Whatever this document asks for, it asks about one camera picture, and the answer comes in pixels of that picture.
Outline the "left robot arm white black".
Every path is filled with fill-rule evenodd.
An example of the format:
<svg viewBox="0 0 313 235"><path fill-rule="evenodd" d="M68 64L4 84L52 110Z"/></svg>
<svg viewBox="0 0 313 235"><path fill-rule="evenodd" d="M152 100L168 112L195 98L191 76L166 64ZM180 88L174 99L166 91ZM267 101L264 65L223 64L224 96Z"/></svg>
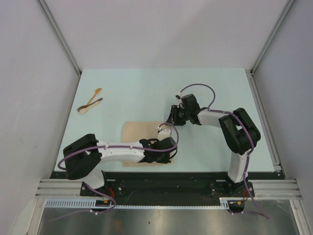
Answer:
<svg viewBox="0 0 313 235"><path fill-rule="evenodd" d="M69 180L82 180L91 186L96 195L104 195L108 183L100 163L134 162L168 164L176 155L178 144L172 137L141 139L132 143L108 143L99 141L94 134L87 134L63 149L64 158L58 163Z"/></svg>

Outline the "beige cloth napkin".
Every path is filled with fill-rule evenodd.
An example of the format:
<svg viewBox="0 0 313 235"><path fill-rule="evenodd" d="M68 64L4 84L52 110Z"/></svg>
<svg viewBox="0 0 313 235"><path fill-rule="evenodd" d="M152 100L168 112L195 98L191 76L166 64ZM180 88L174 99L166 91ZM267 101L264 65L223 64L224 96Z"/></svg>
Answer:
<svg viewBox="0 0 313 235"><path fill-rule="evenodd" d="M135 141L140 141L141 139L157 139L157 127L163 124L161 121L127 121L123 125L122 128L122 143L131 143ZM141 167L141 166L157 166L163 165L160 163L140 163L141 160L135 162L133 160L123 160L122 166L123 167ZM174 162L174 158L171 160L168 165Z"/></svg>

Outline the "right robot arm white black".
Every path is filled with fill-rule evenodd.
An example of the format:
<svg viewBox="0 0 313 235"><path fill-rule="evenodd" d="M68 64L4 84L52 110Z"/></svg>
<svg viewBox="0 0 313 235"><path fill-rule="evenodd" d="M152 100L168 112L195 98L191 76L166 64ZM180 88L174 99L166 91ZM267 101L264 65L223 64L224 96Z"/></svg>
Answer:
<svg viewBox="0 0 313 235"><path fill-rule="evenodd" d="M230 167L225 190L230 196L249 191L246 178L250 155L261 139L261 134L244 108L232 112L201 108L193 94L180 97L179 104L172 105L167 122L183 126L187 121L195 125L221 128L225 142L231 150Z"/></svg>

